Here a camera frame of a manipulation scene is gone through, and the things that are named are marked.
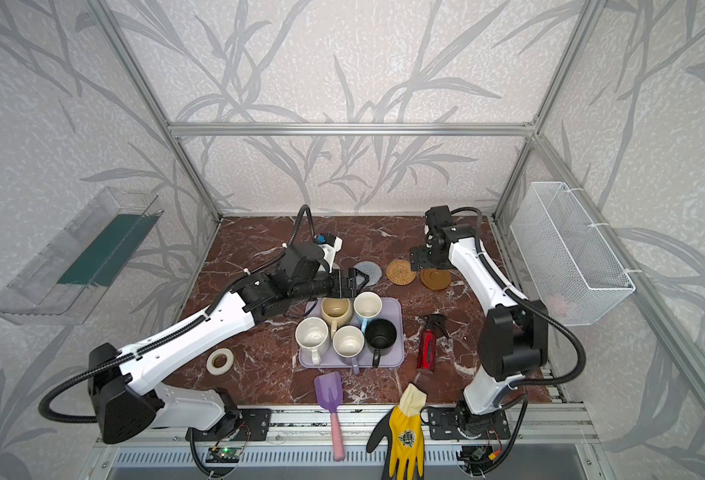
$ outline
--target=marble surface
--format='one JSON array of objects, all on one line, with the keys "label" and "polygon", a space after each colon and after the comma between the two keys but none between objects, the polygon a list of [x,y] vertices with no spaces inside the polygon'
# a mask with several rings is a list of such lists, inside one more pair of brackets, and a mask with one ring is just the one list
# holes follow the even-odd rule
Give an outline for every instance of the marble surface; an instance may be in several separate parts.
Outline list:
[{"label": "marble surface", "polygon": [[[501,265],[496,242],[487,219],[483,242],[489,254]],[[474,217],[466,221],[474,222]],[[222,228],[196,281],[183,318],[208,305],[213,297],[243,267],[264,264],[280,252],[291,235],[289,217],[231,217]],[[362,260],[377,263],[384,270],[391,261],[408,258],[408,249],[424,242],[423,216],[331,216],[315,218],[316,233],[340,236],[344,244],[336,263],[344,270]],[[297,242],[309,239],[306,222]],[[344,403],[397,403],[409,382],[427,393],[427,402],[456,402],[472,380],[480,362],[477,335],[485,317],[469,285],[457,271],[442,292],[432,292],[417,278],[406,286],[390,282],[386,276],[372,288],[380,296],[397,298],[403,311],[406,359],[400,368],[363,369],[358,376],[341,370]],[[294,305],[299,315],[304,302]],[[437,341],[437,361],[432,374],[417,377],[421,317],[440,312],[447,317],[449,337]],[[272,318],[202,353],[172,373],[165,383],[192,389],[223,388],[239,405],[317,403],[313,379],[330,370],[306,369],[298,359],[294,329],[299,319]],[[235,355],[232,370],[213,376],[206,359],[216,348],[229,348]],[[549,402],[547,389],[525,387],[531,402]]]}]

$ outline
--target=white tape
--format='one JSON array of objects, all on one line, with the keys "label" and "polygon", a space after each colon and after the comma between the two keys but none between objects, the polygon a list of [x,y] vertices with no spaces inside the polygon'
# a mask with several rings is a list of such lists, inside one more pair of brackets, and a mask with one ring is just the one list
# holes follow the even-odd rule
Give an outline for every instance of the white tape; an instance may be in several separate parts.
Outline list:
[{"label": "white tape", "polygon": [[[224,362],[224,365],[222,366],[214,366],[213,361],[221,356],[227,357],[227,361]],[[234,362],[235,356],[232,355],[232,351],[230,349],[217,349],[211,352],[211,355],[209,355],[209,359],[206,360],[206,369],[208,369],[211,375],[223,375],[224,373],[227,373],[228,370],[230,370],[230,367],[232,367],[232,363]]]}]

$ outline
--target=transparent plastic bin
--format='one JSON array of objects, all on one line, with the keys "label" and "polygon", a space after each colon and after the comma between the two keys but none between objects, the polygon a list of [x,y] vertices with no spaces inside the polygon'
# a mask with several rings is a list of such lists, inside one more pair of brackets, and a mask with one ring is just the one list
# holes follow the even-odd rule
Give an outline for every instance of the transparent plastic bin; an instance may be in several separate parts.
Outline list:
[{"label": "transparent plastic bin", "polygon": [[0,317],[19,325],[82,324],[163,213],[156,199],[100,191],[2,290]]},{"label": "transparent plastic bin", "polygon": [[595,323],[635,291],[599,226],[563,182],[533,182],[512,235],[539,298],[564,325]]}]

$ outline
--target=yellow glove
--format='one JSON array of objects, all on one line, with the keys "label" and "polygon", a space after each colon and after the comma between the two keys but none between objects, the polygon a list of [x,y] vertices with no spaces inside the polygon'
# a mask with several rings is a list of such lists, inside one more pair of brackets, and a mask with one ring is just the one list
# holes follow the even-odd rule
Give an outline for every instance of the yellow glove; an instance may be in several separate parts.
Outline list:
[{"label": "yellow glove", "polygon": [[389,478],[414,480],[417,467],[416,478],[424,478],[424,434],[419,414],[426,401],[427,395],[410,384],[400,403],[379,421],[368,438],[366,450],[371,453],[387,437],[389,462],[385,460],[385,468],[388,468]]}]

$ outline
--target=spray bottle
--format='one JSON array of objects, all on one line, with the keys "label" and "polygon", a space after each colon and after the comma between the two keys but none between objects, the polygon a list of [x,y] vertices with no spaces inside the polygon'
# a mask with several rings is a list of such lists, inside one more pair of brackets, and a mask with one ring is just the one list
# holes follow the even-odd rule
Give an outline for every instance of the spray bottle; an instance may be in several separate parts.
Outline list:
[{"label": "spray bottle", "polygon": [[435,328],[439,328],[443,335],[446,333],[446,317],[433,313],[422,317],[425,321],[424,332],[421,333],[419,342],[419,358],[417,360],[417,371],[420,373],[433,373],[435,370]]}]

